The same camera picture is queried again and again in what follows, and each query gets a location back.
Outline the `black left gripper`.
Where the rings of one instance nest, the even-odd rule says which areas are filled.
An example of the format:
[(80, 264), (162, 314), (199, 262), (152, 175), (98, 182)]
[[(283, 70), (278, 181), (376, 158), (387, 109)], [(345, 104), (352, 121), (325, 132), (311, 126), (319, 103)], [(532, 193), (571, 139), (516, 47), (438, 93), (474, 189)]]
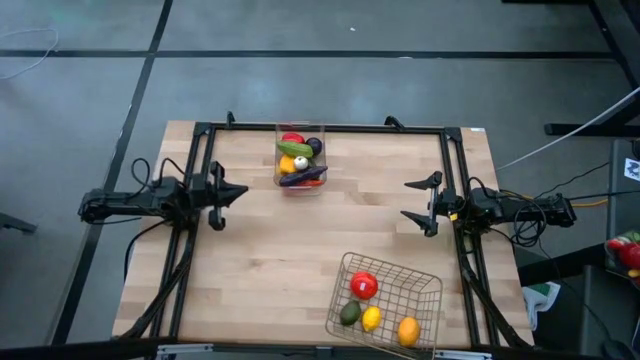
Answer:
[(222, 231), (226, 226), (226, 220), (222, 216), (222, 205), (229, 207), (249, 188), (246, 185), (238, 185), (222, 182), (222, 203), (218, 196), (218, 176), (224, 176), (224, 168), (217, 162), (207, 163), (208, 168), (195, 174), (190, 182), (189, 201), (192, 214), (199, 215), (206, 207), (212, 207), (209, 211), (208, 223), (216, 231)]

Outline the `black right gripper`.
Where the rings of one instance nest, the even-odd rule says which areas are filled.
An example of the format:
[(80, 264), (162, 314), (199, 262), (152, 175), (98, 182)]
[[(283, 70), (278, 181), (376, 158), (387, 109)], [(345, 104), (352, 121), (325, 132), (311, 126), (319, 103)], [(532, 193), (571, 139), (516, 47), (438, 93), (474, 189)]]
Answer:
[(462, 205), (462, 198), (456, 194), (454, 189), (445, 188), (440, 190), (442, 184), (442, 172), (434, 171), (424, 180), (405, 182), (406, 187), (418, 190), (431, 190), (430, 201), (428, 203), (428, 215), (421, 215), (410, 211), (402, 210), (401, 214), (413, 221), (426, 233), (427, 237), (433, 237), (438, 233), (437, 216), (450, 217), (459, 212)]

